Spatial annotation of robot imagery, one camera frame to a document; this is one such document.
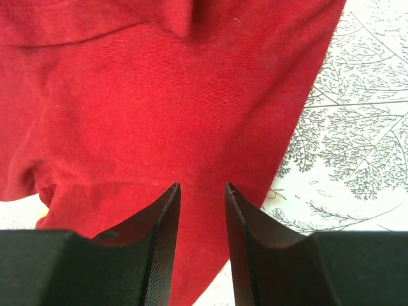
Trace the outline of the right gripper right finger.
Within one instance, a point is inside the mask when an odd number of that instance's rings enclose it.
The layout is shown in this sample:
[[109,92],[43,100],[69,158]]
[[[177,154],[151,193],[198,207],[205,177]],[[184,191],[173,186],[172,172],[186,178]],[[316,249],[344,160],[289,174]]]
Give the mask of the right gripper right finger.
[[407,233],[299,234],[225,188],[237,305],[406,305]]

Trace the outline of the red t shirt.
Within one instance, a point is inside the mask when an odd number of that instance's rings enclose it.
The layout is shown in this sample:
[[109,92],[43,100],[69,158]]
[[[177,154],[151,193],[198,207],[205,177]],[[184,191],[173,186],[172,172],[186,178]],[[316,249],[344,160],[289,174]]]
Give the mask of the red t shirt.
[[1,200],[94,237],[181,185],[171,305],[226,264],[224,187],[260,207],[343,1],[2,1]]

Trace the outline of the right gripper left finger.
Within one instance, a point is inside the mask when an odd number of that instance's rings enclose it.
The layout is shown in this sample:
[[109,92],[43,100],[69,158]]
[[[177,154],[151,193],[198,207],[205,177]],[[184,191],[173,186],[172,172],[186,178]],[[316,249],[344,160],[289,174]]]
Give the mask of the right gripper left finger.
[[72,231],[1,231],[2,305],[167,305],[181,188],[88,239]]

